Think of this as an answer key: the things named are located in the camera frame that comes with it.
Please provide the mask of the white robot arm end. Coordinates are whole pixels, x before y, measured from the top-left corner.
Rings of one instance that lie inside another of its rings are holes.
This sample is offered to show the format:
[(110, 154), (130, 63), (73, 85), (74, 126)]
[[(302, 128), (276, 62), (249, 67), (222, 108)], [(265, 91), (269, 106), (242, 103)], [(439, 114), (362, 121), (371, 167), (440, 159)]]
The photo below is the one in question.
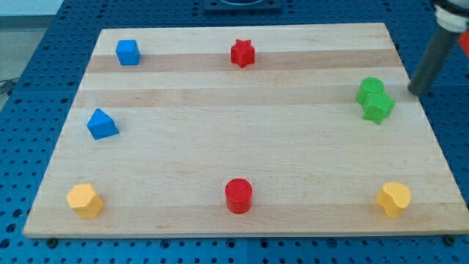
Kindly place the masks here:
[(468, 0), (431, 0), (431, 5), (440, 27), (454, 33), (468, 30)]

